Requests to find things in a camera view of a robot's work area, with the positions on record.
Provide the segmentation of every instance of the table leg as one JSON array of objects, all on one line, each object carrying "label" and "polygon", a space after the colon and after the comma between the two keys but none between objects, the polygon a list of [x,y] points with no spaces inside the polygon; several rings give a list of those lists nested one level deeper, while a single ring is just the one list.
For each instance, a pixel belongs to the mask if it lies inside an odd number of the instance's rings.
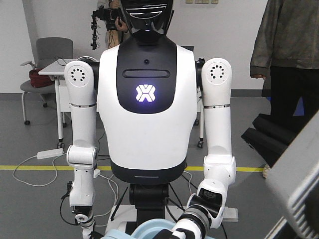
[{"label": "table leg", "polygon": [[60,77],[54,76],[54,81],[55,81],[55,96],[56,96],[56,114],[58,119],[58,136],[59,136],[58,147],[59,147],[60,143],[63,142],[63,126],[62,126],[62,114],[61,114],[60,91],[59,91]]}]

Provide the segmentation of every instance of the photographer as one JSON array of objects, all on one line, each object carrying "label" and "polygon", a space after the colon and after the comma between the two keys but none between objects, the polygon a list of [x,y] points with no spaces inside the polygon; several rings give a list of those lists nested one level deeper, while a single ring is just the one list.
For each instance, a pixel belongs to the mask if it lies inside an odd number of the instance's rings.
[{"label": "photographer", "polygon": [[[98,0],[97,7],[119,9],[120,3],[119,3],[119,0],[112,0],[112,1]],[[117,19],[115,20],[115,26],[117,31],[108,30],[106,32],[105,43],[108,46],[107,47],[108,49],[114,46],[117,46],[118,44],[120,44],[121,42],[123,42],[130,36],[126,23],[119,17],[117,17]]]}]

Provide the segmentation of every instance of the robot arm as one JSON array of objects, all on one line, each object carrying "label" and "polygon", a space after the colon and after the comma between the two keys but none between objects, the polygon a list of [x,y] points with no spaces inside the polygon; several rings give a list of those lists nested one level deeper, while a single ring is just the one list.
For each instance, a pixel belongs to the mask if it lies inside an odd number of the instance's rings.
[{"label": "robot arm", "polygon": [[222,222],[228,186],[235,181],[236,163],[232,156],[230,134],[230,90],[232,70],[220,58],[202,67],[202,95],[208,155],[204,158],[204,180],[187,203],[172,231],[190,229],[203,238],[209,228]]},{"label": "robot arm", "polygon": [[83,229],[83,238],[93,231],[92,206],[95,197],[93,175],[96,166],[96,101],[94,73],[83,61],[72,61],[64,70],[70,97],[73,145],[68,148],[67,162],[74,168],[70,206]]}]

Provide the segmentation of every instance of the office chair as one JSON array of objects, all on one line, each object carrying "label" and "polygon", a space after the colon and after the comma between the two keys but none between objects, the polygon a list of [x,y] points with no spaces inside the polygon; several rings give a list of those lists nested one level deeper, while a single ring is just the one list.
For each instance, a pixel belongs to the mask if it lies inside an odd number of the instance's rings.
[{"label": "office chair", "polygon": [[[36,50],[38,61],[37,63],[32,63],[32,61],[27,61],[21,64],[25,66],[30,64],[33,69],[35,68],[45,68],[56,60],[56,57],[63,59],[73,59],[73,41],[68,38],[62,37],[46,37],[39,38],[36,41]],[[28,80],[20,85],[20,89],[23,91],[21,96],[22,101],[22,111],[23,120],[25,125],[29,125],[30,121],[26,118],[25,109],[25,95],[27,93],[37,93],[40,94],[43,100],[43,107],[47,107],[47,101],[45,95],[55,93],[55,85],[45,86],[35,88],[31,85],[31,80]]]}]

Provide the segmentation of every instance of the camera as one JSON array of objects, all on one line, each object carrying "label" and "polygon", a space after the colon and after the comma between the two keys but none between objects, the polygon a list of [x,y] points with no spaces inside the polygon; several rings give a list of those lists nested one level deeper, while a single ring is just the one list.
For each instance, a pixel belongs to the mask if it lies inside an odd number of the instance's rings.
[{"label": "camera", "polygon": [[93,11],[92,17],[98,17],[102,21],[106,22],[107,30],[116,30],[115,20],[117,17],[123,18],[120,9],[110,9],[100,7],[98,10]]},{"label": "camera", "polygon": [[96,22],[96,18],[99,18],[102,21],[105,21],[106,30],[117,30],[115,26],[116,18],[119,17],[123,19],[123,15],[120,9],[110,9],[110,8],[104,8],[102,6],[96,11],[93,11],[91,17],[92,17],[91,29],[93,30],[93,37],[92,37],[93,43],[91,43],[91,46],[92,46],[92,49],[95,50],[98,47],[98,44],[96,43],[96,40],[98,39],[98,35],[97,35],[98,25]]}]

